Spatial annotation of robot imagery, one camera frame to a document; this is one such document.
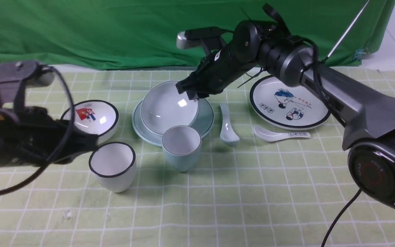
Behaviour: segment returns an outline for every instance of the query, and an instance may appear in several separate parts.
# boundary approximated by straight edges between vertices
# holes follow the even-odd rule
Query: white rod
[[[368,5],[368,3],[370,2],[370,0],[367,0],[367,3],[365,3],[365,5],[362,7],[362,9],[359,11],[358,15],[356,16],[356,18],[353,20],[353,22],[350,24],[350,26],[347,28],[347,30],[345,30],[345,33],[342,35],[342,37],[337,41],[337,43],[335,44],[335,46],[333,47],[333,49],[330,51],[330,53],[327,55],[327,58],[329,58],[332,53],[334,52],[334,50],[336,50],[336,47],[341,43],[341,41],[345,38],[345,36],[347,35],[347,33],[350,31],[351,27],[353,27],[354,23],[358,20],[359,16],[362,14],[363,10],[365,9],[365,7]]]

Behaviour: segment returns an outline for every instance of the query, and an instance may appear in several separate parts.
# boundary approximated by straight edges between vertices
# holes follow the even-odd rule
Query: green screen
[[[94,69],[197,66],[201,48],[179,50],[180,31],[270,20],[270,4],[290,31],[315,41],[324,58],[366,0],[0,0],[0,62],[36,59]],[[358,65],[357,49],[378,50],[395,0],[371,1],[327,61]]]

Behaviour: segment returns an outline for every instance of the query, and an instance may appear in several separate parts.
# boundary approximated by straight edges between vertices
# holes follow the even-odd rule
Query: white spoon
[[[220,131],[220,139],[227,145],[234,146],[240,141],[240,137],[234,132],[229,120],[229,109],[227,104],[220,104],[222,111],[222,130]]]
[[[307,131],[289,132],[289,133],[277,133],[268,131],[260,126],[254,126],[254,135],[266,142],[277,142],[291,138],[311,138],[311,135]]]

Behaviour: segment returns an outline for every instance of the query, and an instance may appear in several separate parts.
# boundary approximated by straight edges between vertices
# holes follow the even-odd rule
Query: cartoon figure
[[[96,119],[94,116],[95,113],[91,108],[80,108],[80,109],[77,109],[76,111],[77,111],[77,114],[78,114],[80,120],[88,119],[89,122],[91,122],[91,119],[93,121],[95,121],[95,119]]]
[[[289,92],[288,90],[284,90],[284,89],[279,89],[275,94],[274,94],[275,98],[278,100],[279,102],[279,108],[286,108],[286,105],[292,101],[292,99],[295,97],[293,94],[291,94],[291,92]]]
[[[292,108],[292,110],[290,110],[287,115],[286,115],[286,119],[287,120],[298,120],[301,119],[304,116],[304,113],[296,108]]]

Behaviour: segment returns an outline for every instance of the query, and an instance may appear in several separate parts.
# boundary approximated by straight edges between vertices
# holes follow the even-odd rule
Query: light blue cup
[[[188,126],[175,126],[163,134],[161,140],[166,162],[178,172],[187,172],[199,160],[201,135]]]

